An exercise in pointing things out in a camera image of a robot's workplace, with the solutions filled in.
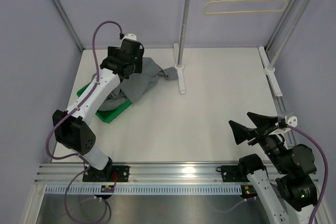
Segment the metal corner post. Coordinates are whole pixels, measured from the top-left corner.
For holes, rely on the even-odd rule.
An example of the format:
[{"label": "metal corner post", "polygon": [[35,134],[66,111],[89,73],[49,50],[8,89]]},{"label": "metal corner post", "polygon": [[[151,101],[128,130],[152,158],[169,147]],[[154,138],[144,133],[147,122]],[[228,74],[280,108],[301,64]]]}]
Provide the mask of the metal corner post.
[{"label": "metal corner post", "polygon": [[74,27],[72,26],[66,12],[64,11],[64,8],[61,5],[60,0],[51,0],[51,1],[52,1],[53,5],[55,6],[58,14],[60,15],[62,21],[64,22],[64,25],[68,29],[71,37],[73,38],[74,42],[76,43],[78,49],[80,50],[80,52],[83,52],[84,46],[83,46],[82,42],[80,41]]},{"label": "metal corner post", "polygon": [[295,7],[297,6],[299,0],[289,0],[289,4],[283,15],[281,16],[281,19],[279,20],[276,28],[274,29],[271,38],[267,42],[265,51],[270,51],[270,48],[272,47],[274,41],[277,40],[278,36],[281,34],[282,30],[284,29],[289,17],[295,10]]},{"label": "metal corner post", "polygon": [[298,22],[300,21],[300,18],[302,17],[304,11],[306,10],[308,4],[309,4],[310,0],[304,0],[295,19],[293,20],[293,23],[291,25],[291,27],[289,28],[288,32],[286,33],[286,36],[285,38],[283,39],[279,49],[277,50],[277,52],[275,53],[270,65],[269,65],[269,68],[273,68],[276,61],[278,60],[280,54],[282,53],[283,49],[285,48],[287,42],[289,41],[289,38],[290,36],[293,34]]},{"label": "metal corner post", "polygon": [[185,43],[185,34],[186,34],[186,30],[187,30],[187,20],[188,20],[188,13],[189,13],[189,5],[190,5],[190,0],[184,0],[181,37],[180,37],[180,45],[179,45],[179,53],[178,53],[179,57],[178,57],[178,60],[177,60],[177,64],[179,66],[182,65],[183,50],[184,50],[184,43]]}]

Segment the black motor joint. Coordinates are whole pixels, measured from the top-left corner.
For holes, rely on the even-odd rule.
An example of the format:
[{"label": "black motor joint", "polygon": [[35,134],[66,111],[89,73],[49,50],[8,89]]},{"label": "black motor joint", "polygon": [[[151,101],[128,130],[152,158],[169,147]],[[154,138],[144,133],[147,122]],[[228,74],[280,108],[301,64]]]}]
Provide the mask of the black motor joint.
[{"label": "black motor joint", "polygon": [[144,48],[138,41],[124,39],[120,48],[108,47],[108,56],[100,65],[118,74],[119,78],[128,79],[133,73],[142,72],[142,56]]}]

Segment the metal pole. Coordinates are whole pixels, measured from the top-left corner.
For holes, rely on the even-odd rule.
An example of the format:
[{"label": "metal pole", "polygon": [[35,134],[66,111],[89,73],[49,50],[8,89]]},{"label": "metal pole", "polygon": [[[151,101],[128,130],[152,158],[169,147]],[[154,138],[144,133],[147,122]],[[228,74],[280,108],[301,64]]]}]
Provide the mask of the metal pole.
[{"label": "metal pole", "polygon": [[[280,112],[285,112],[286,111],[286,108],[285,108],[285,104],[284,104],[284,101],[282,99],[282,97],[277,97],[277,101],[278,101],[278,104],[279,104],[279,108],[280,108]],[[296,140],[295,140],[295,137],[294,137],[294,134],[293,134],[293,131],[289,131],[288,132],[288,140],[290,142],[290,144],[294,144],[296,145]]]},{"label": "metal pole", "polygon": [[184,0],[184,9],[183,9],[183,19],[182,19],[182,28],[181,28],[181,37],[180,37],[180,45],[179,45],[179,53],[177,65],[182,65],[183,58],[183,50],[184,50],[184,42],[185,42],[185,33],[187,30],[187,20],[188,20],[188,12],[189,12],[190,0]]},{"label": "metal pole", "polygon": [[54,4],[56,10],[58,11],[58,14],[60,15],[61,19],[63,20],[65,26],[67,27],[68,31],[70,32],[70,35],[72,36],[74,42],[76,43],[78,49],[80,52],[83,52],[84,47],[82,42],[80,41],[74,27],[72,26],[66,12],[64,11],[64,8],[61,5],[60,0],[51,0],[52,3]]},{"label": "metal pole", "polygon": [[285,12],[281,16],[280,21],[278,22],[276,28],[274,29],[271,38],[269,39],[265,51],[268,52],[269,49],[272,47],[274,41],[277,40],[278,36],[281,34],[282,30],[284,29],[289,17],[293,13],[297,3],[299,0],[289,0],[288,7],[286,8]]},{"label": "metal pole", "polygon": [[274,65],[275,65],[275,62],[277,61],[277,59],[279,58],[281,52],[283,51],[283,49],[285,48],[290,36],[293,34],[295,28],[296,28],[296,25],[298,24],[300,18],[302,17],[302,14],[304,13],[304,11],[306,10],[308,4],[309,4],[310,0],[304,0],[295,19],[293,20],[293,23],[291,25],[291,27],[289,28],[285,38],[283,39],[279,49],[277,50],[277,52],[275,53],[272,61],[271,61],[271,64],[269,65],[269,68],[273,68]]}]

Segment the white table surface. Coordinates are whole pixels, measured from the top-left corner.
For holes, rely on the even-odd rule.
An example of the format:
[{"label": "white table surface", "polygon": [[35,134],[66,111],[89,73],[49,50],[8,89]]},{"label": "white table surface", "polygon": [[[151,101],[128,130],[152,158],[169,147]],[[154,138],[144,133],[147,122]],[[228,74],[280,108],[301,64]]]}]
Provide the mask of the white table surface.
[{"label": "white table surface", "polygon": [[[97,56],[101,62],[107,51],[97,50]],[[162,68],[174,65],[173,49],[146,49],[144,56]],[[93,118],[90,127],[100,149],[115,162],[237,161],[252,153],[268,161],[259,145],[237,146],[228,124],[234,120],[253,127],[249,111],[277,115],[257,48],[185,49],[183,62],[185,95],[178,93],[177,80],[161,77],[110,124]],[[85,50],[69,104],[94,72],[92,50]],[[69,153],[57,144],[56,156]]]}]

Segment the gray cloth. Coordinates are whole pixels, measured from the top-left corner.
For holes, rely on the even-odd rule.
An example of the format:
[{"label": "gray cloth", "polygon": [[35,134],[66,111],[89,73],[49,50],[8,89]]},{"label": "gray cloth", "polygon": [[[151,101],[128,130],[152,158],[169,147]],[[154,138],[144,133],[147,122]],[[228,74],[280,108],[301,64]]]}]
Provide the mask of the gray cloth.
[{"label": "gray cloth", "polygon": [[164,76],[167,80],[177,79],[177,73],[173,67],[162,69],[152,58],[144,57],[142,73],[134,73],[129,79],[123,80],[118,87],[112,90],[98,110],[115,110],[127,100],[135,102],[157,84],[160,76]]}]

